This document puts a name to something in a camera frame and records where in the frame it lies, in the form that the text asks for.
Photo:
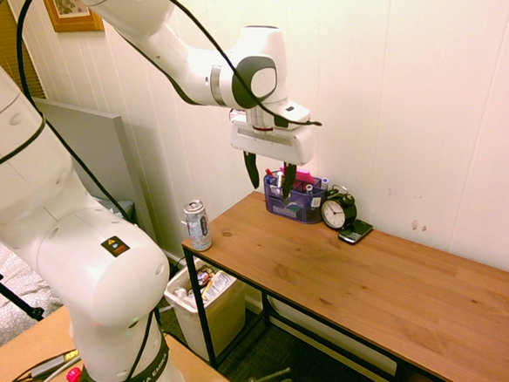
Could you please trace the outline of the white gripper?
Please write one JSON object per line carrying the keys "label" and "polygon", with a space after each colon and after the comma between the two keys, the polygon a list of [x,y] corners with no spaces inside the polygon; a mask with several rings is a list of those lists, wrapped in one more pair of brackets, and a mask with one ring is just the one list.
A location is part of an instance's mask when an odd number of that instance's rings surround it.
{"label": "white gripper", "polygon": [[256,155],[285,162],[282,186],[284,201],[293,189],[296,166],[309,163],[314,154],[314,133],[309,127],[297,127],[295,130],[274,128],[264,133],[255,131],[248,123],[235,121],[230,136],[231,145],[244,151],[245,166],[254,189],[260,186]]}

